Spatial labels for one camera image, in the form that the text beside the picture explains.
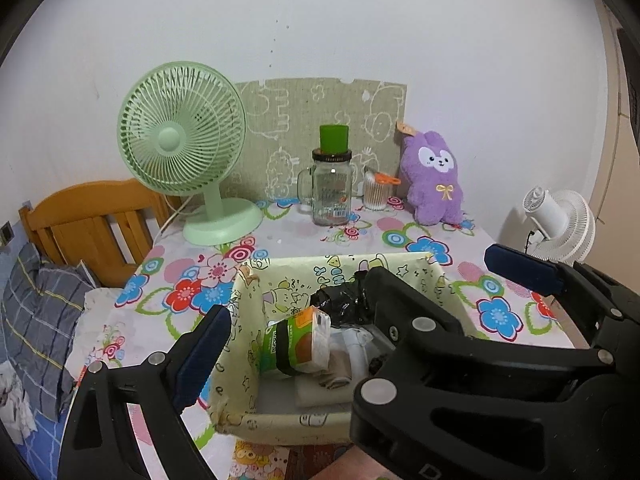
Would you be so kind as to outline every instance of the wall socket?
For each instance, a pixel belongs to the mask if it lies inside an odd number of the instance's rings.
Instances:
[[[0,246],[7,245],[13,239],[14,230],[11,228],[11,224],[7,222],[2,227],[0,227]]]

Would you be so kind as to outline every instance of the stuffed animal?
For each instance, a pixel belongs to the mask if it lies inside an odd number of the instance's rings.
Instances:
[[[458,164],[447,143],[439,133],[421,133],[404,123],[398,123],[398,130],[405,134],[400,168],[411,184],[407,200],[415,208],[415,221],[460,224]]]

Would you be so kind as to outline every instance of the wooden headboard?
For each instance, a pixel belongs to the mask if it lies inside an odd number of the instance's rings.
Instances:
[[[168,197],[174,208],[179,199]],[[153,210],[158,225],[170,216],[164,197],[137,180],[103,180],[67,187],[30,210],[20,209],[29,240],[56,264],[84,260],[104,286],[121,287],[142,263],[152,245],[142,210]],[[128,264],[107,216],[118,222],[135,264]]]

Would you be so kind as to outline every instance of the cotton swab container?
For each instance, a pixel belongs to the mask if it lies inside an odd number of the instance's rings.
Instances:
[[[400,179],[380,173],[373,168],[365,168],[364,195],[362,203],[367,209],[380,211],[386,207],[386,201],[393,194],[393,186],[400,184]]]

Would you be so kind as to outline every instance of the embroidered bow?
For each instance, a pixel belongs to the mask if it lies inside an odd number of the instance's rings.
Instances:
[[[443,186],[442,184],[438,184],[436,186],[436,191],[442,193],[443,200],[453,200],[451,197],[451,193],[453,193],[453,186],[449,184],[448,186]]]

